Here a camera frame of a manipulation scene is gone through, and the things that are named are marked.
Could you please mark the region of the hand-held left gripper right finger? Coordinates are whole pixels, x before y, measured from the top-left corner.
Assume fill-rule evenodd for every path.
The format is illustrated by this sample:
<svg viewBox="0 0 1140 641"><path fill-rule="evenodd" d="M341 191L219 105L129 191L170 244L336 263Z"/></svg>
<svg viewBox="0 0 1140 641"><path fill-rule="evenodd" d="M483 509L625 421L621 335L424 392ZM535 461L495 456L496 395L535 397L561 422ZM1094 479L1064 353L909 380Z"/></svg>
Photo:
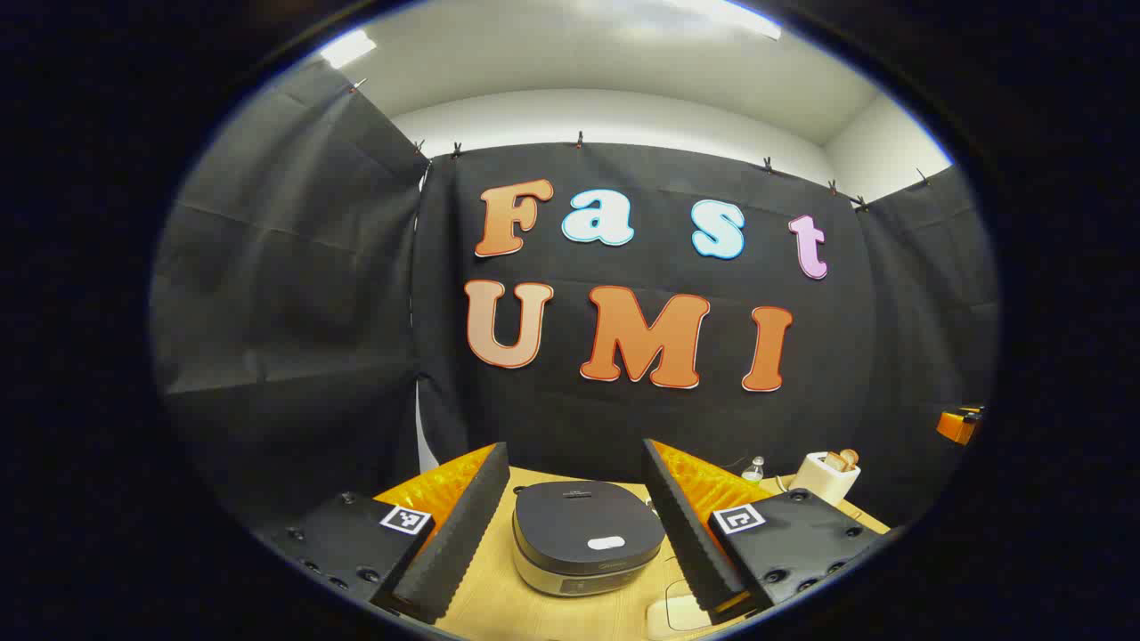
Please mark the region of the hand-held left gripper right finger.
<svg viewBox="0 0 1140 641"><path fill-rule="evenodd" d="M679 570L712 624L826 585L886 543L814 492L769 492L645 438L642 474Z"/></svg>

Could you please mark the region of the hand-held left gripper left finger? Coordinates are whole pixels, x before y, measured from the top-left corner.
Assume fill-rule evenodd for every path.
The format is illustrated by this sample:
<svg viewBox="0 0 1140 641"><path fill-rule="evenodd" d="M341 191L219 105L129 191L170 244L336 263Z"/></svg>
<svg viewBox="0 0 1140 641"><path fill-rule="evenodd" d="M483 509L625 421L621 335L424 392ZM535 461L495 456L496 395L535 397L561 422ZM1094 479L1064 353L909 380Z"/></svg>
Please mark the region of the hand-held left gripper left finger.
<svg viewBox="0 0 1140 641"><path fill-rule="evenodd" d="M256 537L355 601L433 624L448 612L508 482L508 444L451 459L391 490L339 492Z"/></svg>

